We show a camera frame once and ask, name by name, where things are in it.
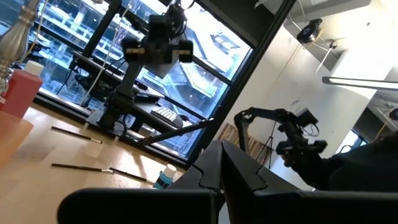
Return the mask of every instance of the bottle cap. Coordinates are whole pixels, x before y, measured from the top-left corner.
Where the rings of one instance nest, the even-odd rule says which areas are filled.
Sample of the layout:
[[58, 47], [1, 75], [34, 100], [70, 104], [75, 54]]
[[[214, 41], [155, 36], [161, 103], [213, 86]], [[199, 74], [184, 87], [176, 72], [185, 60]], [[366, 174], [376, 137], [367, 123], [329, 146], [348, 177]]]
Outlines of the bottle cap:
[[163, 171], [163, 174], [166, 175], [166, 177], [173, 179], [176, 171], [177, 168], [169, 164], [167, 165], [166, 169]]
[[43, 72], [43, 69], [43, 65], [30, 60], [26, 63], [24, 71], [39, 77], [40, 74]]

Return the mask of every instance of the red bottle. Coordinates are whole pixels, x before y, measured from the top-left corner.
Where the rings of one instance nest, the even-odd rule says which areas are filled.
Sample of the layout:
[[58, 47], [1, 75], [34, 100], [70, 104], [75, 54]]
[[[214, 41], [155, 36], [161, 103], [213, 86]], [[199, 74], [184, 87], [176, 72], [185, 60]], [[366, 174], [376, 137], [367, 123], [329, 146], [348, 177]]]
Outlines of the red bottle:
[[22, 119], [43, 84], [42, 70], [43, 65], [33, 61], [23, 70], [15, 69], [7, 91], [0, 96], [0, 110]]

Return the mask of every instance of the bottle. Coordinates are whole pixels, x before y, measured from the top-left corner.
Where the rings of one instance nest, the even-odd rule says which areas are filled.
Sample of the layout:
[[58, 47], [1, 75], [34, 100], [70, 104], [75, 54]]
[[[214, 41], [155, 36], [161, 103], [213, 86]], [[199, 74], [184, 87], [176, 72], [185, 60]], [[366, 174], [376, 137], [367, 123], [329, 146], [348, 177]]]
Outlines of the bottle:
[[28, 61], [23, 70], [15, 69], [8, 89], [0, 95], [0, 110], [22, 119], [43, 84], [40, 78], [43, 68], [37, 62]]
[[154, 188], [156, 189], [166, 189], [173, 183], [173, 178], [177, 168], [167, 165], [166, 169], [160, 173], [159, 178], [156, 180], [154, 184]]

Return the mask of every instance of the ceiling light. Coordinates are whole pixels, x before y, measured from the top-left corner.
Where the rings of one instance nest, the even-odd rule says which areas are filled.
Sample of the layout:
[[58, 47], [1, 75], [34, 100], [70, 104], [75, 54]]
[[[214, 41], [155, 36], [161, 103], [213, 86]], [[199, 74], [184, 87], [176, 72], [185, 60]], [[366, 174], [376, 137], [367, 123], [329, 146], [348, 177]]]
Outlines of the ceiling light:
[[322, 82], [329, 85], [370, 88], [373, 90], [398, 90], [398, 82], [380, 80], [358, 80], [354, 78], [322, 77]]

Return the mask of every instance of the desk lamp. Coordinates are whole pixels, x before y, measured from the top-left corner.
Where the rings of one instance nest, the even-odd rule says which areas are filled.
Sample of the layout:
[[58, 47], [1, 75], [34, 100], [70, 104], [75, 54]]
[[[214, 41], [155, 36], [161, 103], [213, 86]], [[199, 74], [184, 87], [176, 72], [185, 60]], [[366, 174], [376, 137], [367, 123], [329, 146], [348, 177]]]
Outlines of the desk lamp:
[[[103, 0], [92, 0], [102, 3]], [[29, 30], [37, 17], [40, 0], [30, 0], [21, 7], [18, 21], [0, 37], [0, 94], [8, 89], [12, 66], [23, 60], [27, 52]]]

